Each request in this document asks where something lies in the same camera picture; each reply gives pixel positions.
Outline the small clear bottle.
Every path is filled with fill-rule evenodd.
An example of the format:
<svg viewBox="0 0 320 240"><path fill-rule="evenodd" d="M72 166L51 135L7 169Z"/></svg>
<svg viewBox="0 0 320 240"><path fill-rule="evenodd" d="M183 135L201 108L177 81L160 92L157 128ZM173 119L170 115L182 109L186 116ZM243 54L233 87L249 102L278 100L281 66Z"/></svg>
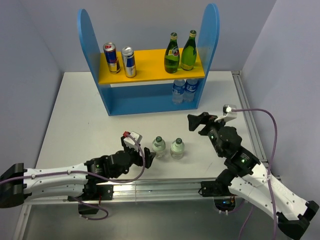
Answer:
<svg viewBox="0 0 320 240"><path fill-rule="evenodd" d="M152 149L156 158L162 158L166 152L166 142L161 136L157 136L152 142Z"/></svg>
<svg viewBox="0 0 320 240"><path fill-rule="evenodd" d="M177 138L171 143L170 155L174 159L181 159L184 155L185 144L181 138Z"/></svg>

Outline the green glass Perrier bottle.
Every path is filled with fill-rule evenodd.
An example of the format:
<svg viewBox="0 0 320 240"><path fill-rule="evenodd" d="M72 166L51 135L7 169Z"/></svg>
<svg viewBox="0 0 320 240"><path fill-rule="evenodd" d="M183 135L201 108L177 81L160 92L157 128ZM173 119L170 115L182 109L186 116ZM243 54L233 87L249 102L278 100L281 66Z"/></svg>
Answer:
<svg viewBox="0 0 320 240"><path fill-rule="evenodd" d="M177 39L178 34L176 32L172 32L164 55L164 69L169 74L177 72L180 64L180 50Z"/></svg>

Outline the silver blue can front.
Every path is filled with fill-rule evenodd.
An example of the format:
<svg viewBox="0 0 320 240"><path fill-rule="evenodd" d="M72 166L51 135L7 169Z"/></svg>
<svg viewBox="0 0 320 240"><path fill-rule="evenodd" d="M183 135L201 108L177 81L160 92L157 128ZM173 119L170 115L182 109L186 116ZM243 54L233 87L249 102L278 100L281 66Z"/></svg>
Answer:
<svg viewBox="0 0 320 240"><path fill-rule="evenodd" d="M137 74L134 50L126 46L121 50L122 63L126 77L133 78Z"/></svg>

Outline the blue silver Red Bull can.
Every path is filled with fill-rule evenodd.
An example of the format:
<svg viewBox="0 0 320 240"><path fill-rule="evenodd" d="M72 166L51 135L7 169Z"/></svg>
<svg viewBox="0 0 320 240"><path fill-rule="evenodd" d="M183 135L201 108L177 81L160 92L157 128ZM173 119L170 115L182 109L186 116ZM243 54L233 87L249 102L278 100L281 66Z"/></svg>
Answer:
<svg viewBox="0 0 320 240"><path fill-rule="evenodd" d="M116 45L112 42L103 45L103 52L106 58L108 69L112 74L117 74L120 71L120 63L117 57Z"/></svg>

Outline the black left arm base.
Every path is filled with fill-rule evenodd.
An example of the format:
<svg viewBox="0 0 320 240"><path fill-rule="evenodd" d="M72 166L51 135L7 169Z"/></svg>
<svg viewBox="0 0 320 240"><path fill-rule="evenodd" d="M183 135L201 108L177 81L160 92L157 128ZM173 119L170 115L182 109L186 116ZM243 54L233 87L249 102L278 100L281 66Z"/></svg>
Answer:
<svg viewBox="0 0 320 240"><path fill-rule="evenodd" d="M78 197L68 196L68 202L78 203L78 213L82 218L98 221L106 219L109 212L101 207L102 201L110 201L113 198L114 186L112 184L103 185L85 185L83 194ZM93 218L90 216L96 215L98 211L103 211L105 216Z"/></svg>

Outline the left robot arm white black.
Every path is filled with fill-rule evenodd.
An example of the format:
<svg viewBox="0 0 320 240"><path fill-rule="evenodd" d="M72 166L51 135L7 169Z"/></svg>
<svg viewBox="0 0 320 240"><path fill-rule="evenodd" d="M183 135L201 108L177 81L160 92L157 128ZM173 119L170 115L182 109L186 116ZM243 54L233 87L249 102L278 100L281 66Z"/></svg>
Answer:
<svg viewBox="0 0 320 240"><path fill-rule="evenodd" d="M105 182L122 183L121 175L132 165L143 170L151 167L156 154L141 148L139 142L128 143L121 138L123 150L103 155L68 167L35 169L15 163L0 176L0 207L13 208L25 200L67 196L88 201L96 197L97 185Z"/></svg>

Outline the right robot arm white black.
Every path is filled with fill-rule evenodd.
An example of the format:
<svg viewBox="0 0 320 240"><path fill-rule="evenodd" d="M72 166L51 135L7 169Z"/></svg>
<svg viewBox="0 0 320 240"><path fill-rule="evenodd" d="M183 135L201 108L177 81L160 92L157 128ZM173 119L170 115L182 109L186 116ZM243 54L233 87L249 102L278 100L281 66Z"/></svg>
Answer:
<svg viewBox="0 0 320 240"><path fill-rule="evenodd" d="M217 156L224 158L224 169L215 180L201 182L203 197L236 195L264 211L278 228L292 240L299 240L319 210L313 200L305 200L269 175L265 165L242 146L242 138L233 126L227 126L227 116L217 117L203 112L189 114L188 129L207 136Z"/></svg>

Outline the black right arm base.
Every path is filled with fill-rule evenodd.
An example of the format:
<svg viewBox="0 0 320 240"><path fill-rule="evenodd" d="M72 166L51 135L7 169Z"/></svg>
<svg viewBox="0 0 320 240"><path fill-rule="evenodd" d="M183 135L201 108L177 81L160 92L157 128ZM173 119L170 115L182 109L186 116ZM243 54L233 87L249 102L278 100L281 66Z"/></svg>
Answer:
<svg viewBox="0 0 320 240"><path fill-rule="evenodd" d="M235 196L230 193L227 186L216 180L202 181L198 194L204 198L212 197L218 211L231 212L236 207Z"/></svg>

